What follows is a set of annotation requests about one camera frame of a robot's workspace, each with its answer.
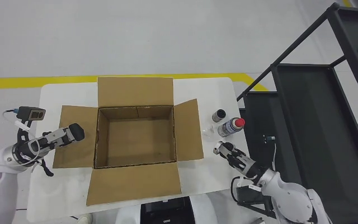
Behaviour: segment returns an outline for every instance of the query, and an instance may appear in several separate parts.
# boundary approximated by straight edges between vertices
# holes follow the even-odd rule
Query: white floor
[[[0,78],[227,72],[255,78],[332,2],[0,0]],[[284,62],[326,64],[341,55],[325,22]],[[358,84],[347,63],[336,70],[358,117]],[[270,76],[261,83],[275,90]],[[234,87],[238,95],[246,84],[236,82]],[[39,95],[40,88],[0,89],[0,111],[38,106]],[[0,127],[0,147],[14,144],[16,128],[3,120]],[[18,176],[17,208],[27,206],[29,178],[29,171]],[[261,217],[237,207],[228,191],[209,197],[219,223],[244,224]],[[115,214],[98,212],[95,221],[113,223]],[[13,223],[26,224],[25,217],[26,211],[17,211]],[[42,224],[75,222],[66,217]]]

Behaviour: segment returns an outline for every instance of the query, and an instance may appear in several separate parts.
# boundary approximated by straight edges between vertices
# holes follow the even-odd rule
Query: camera
[[[29,106],[20,106],[16,117],[23,121],[43,120],[46,110]]]

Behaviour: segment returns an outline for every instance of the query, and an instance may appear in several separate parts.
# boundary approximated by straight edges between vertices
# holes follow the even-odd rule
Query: small cylindrical can
[[[218,134],[221,137],[227,137],[243,129],[245,120],[242,118],[232,118],[228,122],[218,126]]]
[[[217,110],[212,116],[211,118],[213,119],[214,122],[219,122],[222,119],[224,119],[226,117],[226,112],[223,109],[219,109]]]

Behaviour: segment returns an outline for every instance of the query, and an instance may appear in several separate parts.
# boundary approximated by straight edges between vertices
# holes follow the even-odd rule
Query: yellow floor line
[[[349,0],[343,0],[343,4],[344,4],[346,7],[352,7],[352,3],[351,3]]]
[[[233,82],[244,82],[250,85],[254,79],[246,73],[216,73],[216,74],[146,74],[146,75],[108,75],[120,77],[173,77],[173,78],[218,78],[228,77]],[[35,88],[51,83],[97,82],[98,76],[59,76],[59,77],[26,77],[0,78],[0,88]],[[254,88],[256,91],[268,91],[261,84]]]

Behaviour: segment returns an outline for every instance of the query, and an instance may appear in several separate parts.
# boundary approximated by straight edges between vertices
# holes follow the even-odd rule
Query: cardboard box
[[[62,107],[72,123],[85,139],[53,168],[93,168],[86,205],[181,194],[177,161],[204,158],[197,101],[174,106],[172,78],[100,77],[98,108]]]

